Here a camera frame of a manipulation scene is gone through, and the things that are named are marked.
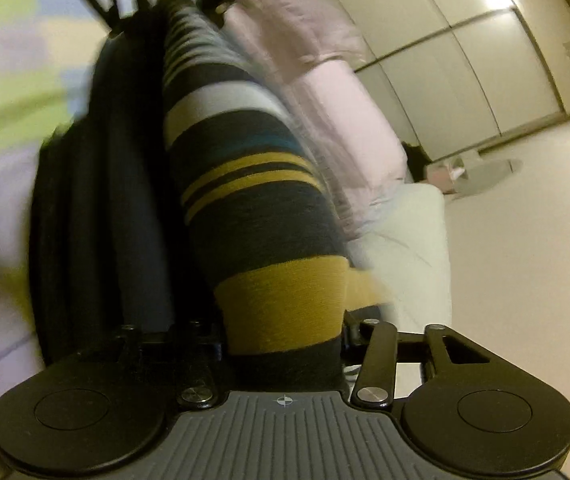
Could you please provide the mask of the white wardrobe doors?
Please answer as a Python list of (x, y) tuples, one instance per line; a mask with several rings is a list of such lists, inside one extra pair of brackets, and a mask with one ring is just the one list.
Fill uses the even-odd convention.
[(566, 0), (328, 0), (365, 41), (360, 80), (434, 160), (570, 117)]

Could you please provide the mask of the checkered blue green bedsheet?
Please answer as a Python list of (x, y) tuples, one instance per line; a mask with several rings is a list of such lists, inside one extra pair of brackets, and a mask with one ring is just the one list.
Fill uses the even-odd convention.
[(0, 0), (0, 398), (50, 366), (28, 281), (38, 154), (85, 112), (110, 35), (85, 0)]

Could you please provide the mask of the black storage bag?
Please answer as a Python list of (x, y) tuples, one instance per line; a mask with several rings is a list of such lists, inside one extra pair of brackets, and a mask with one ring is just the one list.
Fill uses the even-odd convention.
[(174, 358), (214, 358), (212, 300), (184, 271), (163, 135), (167, 18), (150, 10), (110, 35), (85, 112), (38, 154), (28, 281), (46, 365), (120, 337)]

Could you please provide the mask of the pink box on floor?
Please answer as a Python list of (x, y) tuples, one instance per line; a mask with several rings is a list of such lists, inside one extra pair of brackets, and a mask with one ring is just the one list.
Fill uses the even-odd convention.
[(455, 162), (438, 162), (425, 168), (425, 181), (444, 195), (453, 194), (456, 192), (456, 182), (465, 174), (465, 168)]

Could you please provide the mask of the grey pink folded blanket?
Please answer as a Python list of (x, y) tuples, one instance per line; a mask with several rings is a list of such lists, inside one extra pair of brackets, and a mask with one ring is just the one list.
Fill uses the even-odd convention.
[(355, 25), (324, 0), (203, 0), (299, 121), (351, 240), (377, 222), (404, 181), (407, 155), (351, 67)]

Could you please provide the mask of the dark striped knit sweater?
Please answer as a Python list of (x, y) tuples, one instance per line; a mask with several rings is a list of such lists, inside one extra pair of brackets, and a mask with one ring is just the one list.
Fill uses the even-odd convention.
[(192, 0), (157, 0), (186, 275), (224, 326), (238, 390), (343, 388), (343, 318), (377, 318), (291, 114)]

